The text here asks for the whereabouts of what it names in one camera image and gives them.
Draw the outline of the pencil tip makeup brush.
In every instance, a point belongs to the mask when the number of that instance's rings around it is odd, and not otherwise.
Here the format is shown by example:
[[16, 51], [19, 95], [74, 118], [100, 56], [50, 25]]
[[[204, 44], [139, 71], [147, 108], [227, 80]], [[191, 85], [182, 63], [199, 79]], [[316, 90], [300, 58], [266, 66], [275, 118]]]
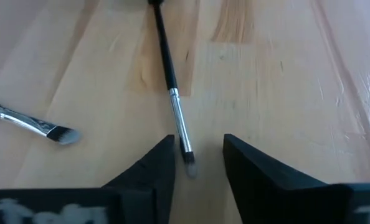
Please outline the pencil tip makeup brush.
[[178, 90], [175, 69], [169, 49], [168, 39], [161, 12], [161, 5], [164, 0], [147, 0], [148, 4], [153, 8], [156, 29], [159, 38], [159, 47], [164, 69], [164, 78], [168, 89], [173, 115], [176, 123], [177, 132], [179, 135], [179, 146], [181, 155], [186, 169], [186, 174], [189, 178], [197, 177], [197, 164], [194, 151], [191, 146], [191, 141], [188, 135], [186, 122], [184, 119], [181, 99]]

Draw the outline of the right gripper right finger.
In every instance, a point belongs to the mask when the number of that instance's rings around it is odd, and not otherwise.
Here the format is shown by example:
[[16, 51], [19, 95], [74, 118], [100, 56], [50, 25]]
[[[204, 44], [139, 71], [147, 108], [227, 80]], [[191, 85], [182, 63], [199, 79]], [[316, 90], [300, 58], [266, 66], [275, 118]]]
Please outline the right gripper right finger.
[[326, 184], [233, 134], [223, 156], [243, 224], [370, 224], [370, 183]]

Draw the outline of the angled makeup brush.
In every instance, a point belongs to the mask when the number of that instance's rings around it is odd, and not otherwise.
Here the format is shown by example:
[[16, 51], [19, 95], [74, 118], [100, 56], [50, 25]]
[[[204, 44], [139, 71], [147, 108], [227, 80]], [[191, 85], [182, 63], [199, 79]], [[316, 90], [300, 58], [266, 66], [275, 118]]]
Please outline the angled makeup brush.
[[0, 119], [8, 121], [33, 133], [50, 139], [60, 145], [69, 145], [79, 141], [81, 135], [78, 131], [49, 123], [0, 105]]

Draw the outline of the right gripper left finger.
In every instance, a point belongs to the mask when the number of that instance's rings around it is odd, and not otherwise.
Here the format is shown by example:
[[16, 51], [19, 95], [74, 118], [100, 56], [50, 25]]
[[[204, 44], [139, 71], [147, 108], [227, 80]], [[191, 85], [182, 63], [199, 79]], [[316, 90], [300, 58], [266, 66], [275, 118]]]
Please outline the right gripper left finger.
[[0, 224], [168, 224], [175, 177], [167, 135], [102, 187], [0, 190]]

